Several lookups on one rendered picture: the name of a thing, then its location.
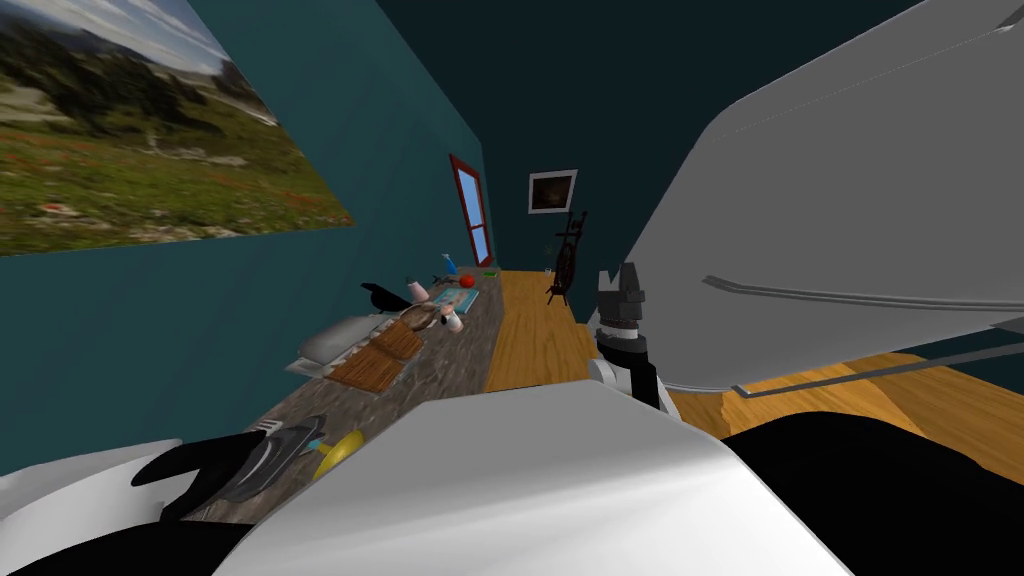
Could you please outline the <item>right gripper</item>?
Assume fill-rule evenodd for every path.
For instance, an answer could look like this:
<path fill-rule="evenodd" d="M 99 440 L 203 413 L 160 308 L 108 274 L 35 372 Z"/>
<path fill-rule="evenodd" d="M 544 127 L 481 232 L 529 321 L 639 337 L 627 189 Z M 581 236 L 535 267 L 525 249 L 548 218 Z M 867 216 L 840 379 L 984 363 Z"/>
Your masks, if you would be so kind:
<path fill-rule="evenodd" d="M 614 273 L 602 270 L 598 274 L 597 313 L 602 321 L 638 322 L 643 318 L 646 295 L 641 290 L 636 265 L 624 262 Z"/>

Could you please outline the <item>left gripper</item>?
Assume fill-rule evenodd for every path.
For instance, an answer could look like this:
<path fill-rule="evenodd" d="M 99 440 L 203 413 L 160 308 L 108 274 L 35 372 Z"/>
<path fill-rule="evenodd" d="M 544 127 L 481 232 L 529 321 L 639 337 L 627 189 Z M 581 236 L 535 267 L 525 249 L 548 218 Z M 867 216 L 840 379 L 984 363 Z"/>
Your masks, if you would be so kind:
<path fill-rule="evenodd" d="M 326 422 L 327 416 L 319 414 L 288 427 L 267 428 L 260 424 L 258 429 L 267 435 L 214 500 L 242 503 L 265 491 L 306 452 L 311 442 L 322 438 Z"/>

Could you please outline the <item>yellow round object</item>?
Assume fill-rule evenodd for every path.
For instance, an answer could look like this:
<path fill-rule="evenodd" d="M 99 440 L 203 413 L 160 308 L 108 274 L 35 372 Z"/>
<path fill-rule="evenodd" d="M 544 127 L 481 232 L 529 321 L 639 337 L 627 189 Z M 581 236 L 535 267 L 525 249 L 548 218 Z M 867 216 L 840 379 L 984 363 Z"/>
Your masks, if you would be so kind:
<path fill-rule="evenodd" d="M 348 433 L 334 445 L 328 445 L 322 441 L 315 443 L 315 450 L 323 455 L 323 459 L 314 471 L 313 481 L 318 480 L 324 475 L 349 456 L 358 451 L 365 444 L 365 436 L 361 430 L 355 429 Z"/>

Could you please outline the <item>white framed dark picture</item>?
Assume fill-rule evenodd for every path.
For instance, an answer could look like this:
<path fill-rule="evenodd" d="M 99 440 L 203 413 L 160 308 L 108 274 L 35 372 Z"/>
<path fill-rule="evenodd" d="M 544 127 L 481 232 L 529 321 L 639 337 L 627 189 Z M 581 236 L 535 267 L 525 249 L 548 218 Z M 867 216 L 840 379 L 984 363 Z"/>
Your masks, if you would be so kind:
<path fill-rule="evenodd" d="M 530 215 L 569 211 L 578 169 L 529 174 L 528 211 Z"/>

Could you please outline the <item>grey sink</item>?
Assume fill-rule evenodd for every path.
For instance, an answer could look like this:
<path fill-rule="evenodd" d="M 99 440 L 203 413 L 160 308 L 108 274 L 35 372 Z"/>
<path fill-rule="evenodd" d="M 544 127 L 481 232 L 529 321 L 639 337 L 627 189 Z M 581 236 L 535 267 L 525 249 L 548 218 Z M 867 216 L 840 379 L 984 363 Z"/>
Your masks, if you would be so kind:
<path fill-rule="evenodd" d="M 370 339 L 396 319 L 393 315 L 372 314 L 345 318 L 307 339 L 296 360 L 284 370 L 309 378 L 323 378 L 348 356 L 365 347 Z"/>

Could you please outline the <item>brown wooden board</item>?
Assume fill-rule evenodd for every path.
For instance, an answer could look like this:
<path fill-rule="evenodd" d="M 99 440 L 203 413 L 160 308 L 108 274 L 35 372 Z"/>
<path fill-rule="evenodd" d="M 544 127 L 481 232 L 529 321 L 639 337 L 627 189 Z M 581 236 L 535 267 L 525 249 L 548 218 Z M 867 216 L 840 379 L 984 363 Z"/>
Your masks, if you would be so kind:
<path fill-rule="evenodd" d="M 385 321 L 324 372 L 327 380 L 375 396 L 386 392 L 416 358 L 422 338 L 398 319 Z"/>

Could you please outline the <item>teal book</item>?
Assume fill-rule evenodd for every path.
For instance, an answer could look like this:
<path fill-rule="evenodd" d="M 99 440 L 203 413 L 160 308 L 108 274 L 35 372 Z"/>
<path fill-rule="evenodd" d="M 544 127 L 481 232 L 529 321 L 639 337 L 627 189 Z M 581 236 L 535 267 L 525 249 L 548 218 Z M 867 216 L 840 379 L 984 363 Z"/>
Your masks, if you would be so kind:
<path fill-rule="evenodd" d="M 451 305 L 454 312 L 465 315 L 474 304 L 479 291 L 472 288 L 447 288 L 441 292 L 434 300 L 438 306 Z"/>

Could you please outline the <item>red framed window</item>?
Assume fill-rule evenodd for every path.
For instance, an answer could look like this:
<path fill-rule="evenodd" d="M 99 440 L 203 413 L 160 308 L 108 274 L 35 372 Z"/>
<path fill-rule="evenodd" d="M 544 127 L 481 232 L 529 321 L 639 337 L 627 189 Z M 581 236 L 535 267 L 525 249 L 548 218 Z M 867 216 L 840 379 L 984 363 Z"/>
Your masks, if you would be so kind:
<path fill-rule="evenodd" d="M 482 178 L 475 169 L 457 156 L 451 154 L 449 159 L 475 265 L 488 268 L 494 262 L 494 251 L 488 235 Z"/>

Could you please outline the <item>black faucet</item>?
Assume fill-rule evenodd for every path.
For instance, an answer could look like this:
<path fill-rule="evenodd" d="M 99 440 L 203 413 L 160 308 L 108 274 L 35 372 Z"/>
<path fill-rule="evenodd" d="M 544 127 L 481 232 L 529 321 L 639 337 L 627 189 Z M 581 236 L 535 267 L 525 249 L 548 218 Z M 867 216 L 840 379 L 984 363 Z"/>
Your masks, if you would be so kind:
<path fill-rule="evenodd" d="M 379 284 L 365 282 L 360 286 L 369 292 L 371 304 L 379 313 L 401 313 L 412 306 L 412 302 Z"/>

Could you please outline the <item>brown bowl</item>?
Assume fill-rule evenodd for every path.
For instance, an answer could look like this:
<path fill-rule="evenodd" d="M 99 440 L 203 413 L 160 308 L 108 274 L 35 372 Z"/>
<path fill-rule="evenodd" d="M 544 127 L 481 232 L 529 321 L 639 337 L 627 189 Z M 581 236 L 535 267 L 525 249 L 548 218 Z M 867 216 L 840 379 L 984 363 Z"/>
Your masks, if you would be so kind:
<path fill-rule="evenodd" d="M 433 301 L 416 303 L 402 311 L 398 319 L 413 332 L 430 327 L 436 320 L 439 305 Z"/>

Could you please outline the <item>landscape picture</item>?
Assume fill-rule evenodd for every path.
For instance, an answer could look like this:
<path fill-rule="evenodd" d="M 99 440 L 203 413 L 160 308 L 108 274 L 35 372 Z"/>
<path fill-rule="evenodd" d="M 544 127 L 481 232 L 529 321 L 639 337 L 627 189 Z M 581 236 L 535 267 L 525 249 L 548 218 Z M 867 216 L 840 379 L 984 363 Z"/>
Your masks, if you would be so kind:
<path fill-rule="evenodd" d="M 0 257 L 352 224 L 190 0 L 0 0 Z"/>

